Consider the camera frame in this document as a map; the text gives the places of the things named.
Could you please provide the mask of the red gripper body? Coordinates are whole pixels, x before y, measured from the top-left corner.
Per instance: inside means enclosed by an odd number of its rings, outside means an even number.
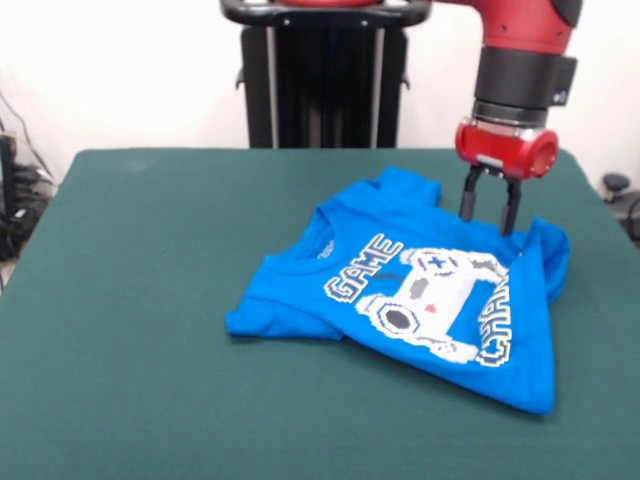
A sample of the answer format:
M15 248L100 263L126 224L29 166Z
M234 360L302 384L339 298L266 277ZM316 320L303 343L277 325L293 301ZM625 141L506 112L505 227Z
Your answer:
M491 167L506 177L544 177L557 158L558 137L545 128L518 128L465 119L457 128L455 148L473 166Z

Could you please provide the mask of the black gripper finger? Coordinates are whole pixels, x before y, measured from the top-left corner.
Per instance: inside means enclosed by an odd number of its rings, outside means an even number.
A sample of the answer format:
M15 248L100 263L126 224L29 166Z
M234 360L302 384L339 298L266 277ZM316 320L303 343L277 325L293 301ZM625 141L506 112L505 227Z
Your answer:
M522 181L519 179L507 180L507 203L503 208L499 226L500 235L503 237L511 236L513 233L520 206L521 185Z
M464 222L469 222L474 216L476 204L476 185L483 174L483 169L479 166L472 165L465 177L461 204L459 209L459 218Z

